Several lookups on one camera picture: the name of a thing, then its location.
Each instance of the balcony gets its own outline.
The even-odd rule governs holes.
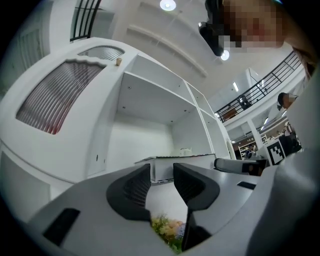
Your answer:
[[[261,80],[256,81],[255,78],[250,75],[251,79],[256,81],[256,83],[237,98],[216,111],[216,116],[219,117],[222,123],[234,118],[279,87],[300,65],[301,62],[299,57],[292,51],[278,66]]]

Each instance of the white shelf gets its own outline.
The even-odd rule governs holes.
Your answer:
[[[193,102],[192,96],[184,80],[169,69],[150,59],[138,55],[132,65],[130,73],[152,81],[153,83],[178,94],[189,102]]]
[[[219,128],[219,124],[215,117],[201,109],[201,114],[210,135],[214,153],[217,158],[229,156],[229,150],[225,143],[224,136]]]
[[[136,74],[123,74],[118,112],[144,120],[174,125],[196,106],[178,94],[169,91]]]
[[[214,120],[216,119],[216,117],[213,116],[213,114],[209,114],[207,111],[203,110],[202,108],[200,108],[200,110],[201,110],[202,113],[204,113],[204,114],[206,114],[207,116],[213,118]]]
[[[211,107],[209,105],[209,103],[207,102],[206,100],[206,97],[200,92],[198,91],[196,88],[194,88],[191,84],[187,83],[187,85],[189,86],[193,96],[194,96],[194,99],[196,101],[196,103],[198,104],[198,107],[205,111],[208,115],[212,116],[212,110],[211,110]]]

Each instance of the flowers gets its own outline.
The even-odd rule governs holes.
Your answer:
[[[162,214],[152,219],[152,228],[176,254],[182,252],[185,223],[169,219],[166,214]]]

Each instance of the ceiling beam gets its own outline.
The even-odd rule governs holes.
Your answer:
[[[162,9],[160,9],[160,6],[158,4],[155,4],[154,2],[144,2],[144,1],[142,1],[142,5],[144,5],[144,6],[148,7],[148,8],[156,9],[159,12],[164,12],[166,15],[171,16],[172,19],[179,20],[186,27],[188,27],[188,29],[190,29],[191,32],[196,34],[198,37],[202,38],[202,36],[200,35],[200,33],[198,31],[198,28],[196,26],[191,26],[190,23],[187,20],[185,20],[182,17],[182,15],[180,15],[180,12],[179,12],[178,9],[175,9],[175,10],[172,10],[172,11],[163,11]]]
[[[193,69],[195,69],[197,72],[199,72],[203,77],[206,78],[208,76],[208,73],[200,64],[198,64],[192,57],[190,57],[190,55],[188,55],[185,51],[181,50],[180,47],[173,44],[169,40],[163,38],[162,36],[152,32],[150,30],[147,30],[145,28],[142,28],[142,27],[139,27],[139,26],[136,26],[133,24],[131,24],[128,27],[128,30],[133,31],[138,34],[142,34],[144,36],[147,36],[147,37],[165,45],[166,47],[170,48],[175,54],[182,57],[189,65],[192,66]]]

